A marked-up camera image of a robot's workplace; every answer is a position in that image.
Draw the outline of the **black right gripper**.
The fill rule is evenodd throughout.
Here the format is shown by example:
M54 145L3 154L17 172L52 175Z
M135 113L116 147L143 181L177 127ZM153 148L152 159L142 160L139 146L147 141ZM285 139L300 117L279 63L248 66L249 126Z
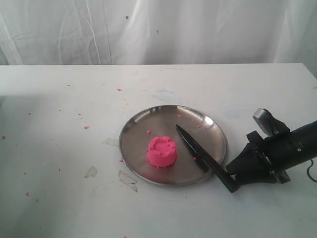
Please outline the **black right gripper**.
M247 134L249 143L227 166L240 185L253 183L287 183L288 168L295 166L300 148L299 136L293 132L262 138L258 132Z

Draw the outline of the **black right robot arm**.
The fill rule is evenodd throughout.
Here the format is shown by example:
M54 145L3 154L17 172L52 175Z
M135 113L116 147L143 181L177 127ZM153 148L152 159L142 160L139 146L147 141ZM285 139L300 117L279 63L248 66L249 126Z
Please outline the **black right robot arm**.
M248 143L226 171L241 184L286 183L286 170L317 157L317 123L262 138L247 134Z

